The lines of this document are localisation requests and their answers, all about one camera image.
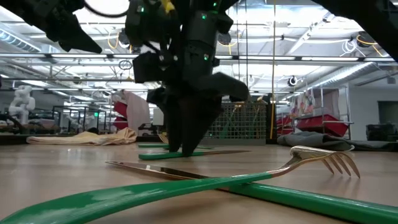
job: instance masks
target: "white robot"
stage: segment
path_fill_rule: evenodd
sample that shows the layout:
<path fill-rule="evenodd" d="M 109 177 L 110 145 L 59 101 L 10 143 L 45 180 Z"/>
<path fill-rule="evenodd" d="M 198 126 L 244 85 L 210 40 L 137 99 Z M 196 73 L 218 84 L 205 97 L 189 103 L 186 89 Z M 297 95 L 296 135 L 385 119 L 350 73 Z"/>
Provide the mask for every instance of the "white robot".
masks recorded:
<path fill-rule="evenodd" d="M 19 122 L 24 125 L 28 123 L 29 111 L 35 108 L 35 99 L 30 96 L 31 86 L 19 86 L 15 91 L 14 100 L 9 107 L 11 116 L 20 115 Z"/>

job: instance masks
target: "cloth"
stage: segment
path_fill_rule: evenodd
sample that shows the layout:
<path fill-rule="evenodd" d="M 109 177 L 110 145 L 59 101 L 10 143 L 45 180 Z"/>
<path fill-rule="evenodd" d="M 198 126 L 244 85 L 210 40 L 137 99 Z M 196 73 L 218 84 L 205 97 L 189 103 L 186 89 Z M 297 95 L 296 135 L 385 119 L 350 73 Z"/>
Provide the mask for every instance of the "cloth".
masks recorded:
<path fill-rule="evenodd" d="M 352 146 L 356 151 L 398 151 L 397 142 L 350 141 L 341 137 L 309 131 L 280 136 L 277 142 L 283 146 L 308 146 L 332 151 L 349 151 Z"/>
<path fill-rule="evenodd" d="M 138 127 L 142 124 L 151 124 L 149 104 L 130 91 L 124 91 L 124 97 L 127 102 L 127 121 L 129 128 L 138 133 Z"/>
<path fill-rule="evenodd" d="M 116 134 L 97 135 L 85 131 L 72 137 L 28 137 L 29 144 L 79 145 L 79 146 L 106 146 L 110 144 L 131 144 L 136 141 L 135 131 L 125 128 Z"/>

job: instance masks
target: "wooden floor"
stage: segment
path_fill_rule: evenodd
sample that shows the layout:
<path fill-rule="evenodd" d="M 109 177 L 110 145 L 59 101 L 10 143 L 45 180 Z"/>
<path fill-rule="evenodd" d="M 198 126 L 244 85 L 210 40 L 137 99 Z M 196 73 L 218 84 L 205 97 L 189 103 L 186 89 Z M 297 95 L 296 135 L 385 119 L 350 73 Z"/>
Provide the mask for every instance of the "wooden floor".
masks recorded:
<path fill-rule="evenodd" d="M 289 148 L 220 147 L 251 152 L 151 161 L 148 164 L 209 176 L 249 174 L 275 169 L 290 159 Z M 120 185 L 164 181 L 105 161 L 143 162 L 138 153 L 161 149 L 137 146 L 0 146 L 0 219 L 46 200 Z M 269 185 L 398 206 L 398 154 L 355 152 L 361 179 L 332 175 L 321 162 L 305 164 Z M 343 223 L 274 203 L 219 191 L 206 191 L 132 208 L 94 223 Z"/>

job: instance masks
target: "ceiling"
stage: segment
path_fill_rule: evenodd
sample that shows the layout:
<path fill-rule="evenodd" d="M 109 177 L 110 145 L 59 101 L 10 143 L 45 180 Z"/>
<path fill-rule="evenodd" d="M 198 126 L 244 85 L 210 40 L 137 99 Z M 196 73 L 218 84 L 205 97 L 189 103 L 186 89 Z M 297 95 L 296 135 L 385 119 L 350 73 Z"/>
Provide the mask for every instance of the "ceiling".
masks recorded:
<path fill-rule="evenodd" d="M 218 43 L 217 55 L 250 55 L 266 56 L 272 55 L 274 30 L 273 5 L 267 1 L 247 0 L 248 6 L 244 7 L 244 1 L 240 6 L 233 6 L 227 11 L 234 20 L 234 26 L 230 30 L 232 41 L 229 45 Z M 108 14 L 123 12 L 128 7 L 128 0 L 95 1 L 88 0 L 95 9 Z M 374 57 L 381 55 L 388 57 L 388 54 L 375 45 L 375 48 L 362 48 L 348 42 L 356 37 L 362 28 L 355 22 L 342 17 L 335 17 L 327 10 L 311 1 L 305 0 L 281 0 L 276 5 L 276 28 L 275 28 L 275 55 L 280 56 L 303 56 L 303 57 Z M 119 44 L 117 36 L 124 27 L 125 18 L 108 19 L 98 17 L 86 9 L 77 11 L 77 18 L 83 30 L 92 36 L 102 47 L 104 54 L 129 54 L 129 47 L 124 48 Z M 21 18 L 0 7 L 0 30 L 7 29 L 13 35 L 18 36 L 26 42 L 40 49 L 40 53 L 66 53 L 56 44 L 48 40 L 44 33 L 28 24 Z M 29 53 L 6 42 L 0 41 L 1 53 Z M 81 50 L 72 50 L 70 54 L 83 54 Z M 120 70 L 117 66 L 122 59 L 114 59 L 113 62 L 95 59 L 74 60 L 73 58 L 57 58 L 59 64 L 51 64 L 39 59 L 32 58 L 7 58 L 9 61 L 0 61 L 0 73 L 7 77 L 50 77 L 52 79 L 71 79 L 81 77 L 84 79 L 95 79 L 96 81 L 84 81 L 79 84 L 71 81 L 47 82 L 52 88 L 84 88 L 93 91 L 98 88 L 107 89 L 133 89 L 142 97 L 146 97 L 145 90 L 157 88 L 156 83 L 135 84 L 133 82 L 118 82 L 112 79 L 125 80 L 127 77 L 134 78 L 132 70 Z M 279 91 L 281 97 L 286 95 L 285 91 L 303 91 L 306 87 L 314 85 L 324 76 L 343 67 L 352 67 L 353 64 L 340 63 L 325 59 L 322 63 L 301 63 L 278 61 L 274 68 L 274 88 Z M 13 62 L 12 69 L 5 68 Z M 364 73 L 360 78 L 350 80 L 350 85 L 366 83 L 375 79 L 375 76 L 383 77 L 394 70 L 395 63 L 384 63 L 380 65 L 377 72 Z M 247 82 L 253 93 L 266 93 L 272 88 L 272 61 L 271 60 L 230 60 L 221 61 L 221 65 L 215 68 L 214 72 L 224 72 L 237 79 Z M 289 87 L 287 80 L 292 76 L 298 78 L 296 87 Z M 371 88 L 397 88 L 397 85 L 387 84 L 386 79 L 362 85 Z M 75 91 L 76 95 L 90 96 L 103 99 L 104 95 L 93 96 L 93 91 Z M 60 91 L 67 96 L 72 91 Z"/>

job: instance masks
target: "wire rack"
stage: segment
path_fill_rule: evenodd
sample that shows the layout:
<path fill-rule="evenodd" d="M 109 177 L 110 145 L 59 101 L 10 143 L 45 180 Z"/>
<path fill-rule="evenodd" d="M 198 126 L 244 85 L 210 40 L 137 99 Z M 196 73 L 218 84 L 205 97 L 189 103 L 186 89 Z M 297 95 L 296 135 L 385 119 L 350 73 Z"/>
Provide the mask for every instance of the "wire rack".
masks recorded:
<path fill-rule="evenodd" d="M 222 107 L 224 113 L 210 126 L 203 144 L 265 144 L 265 103 L 223 103 Z"/>

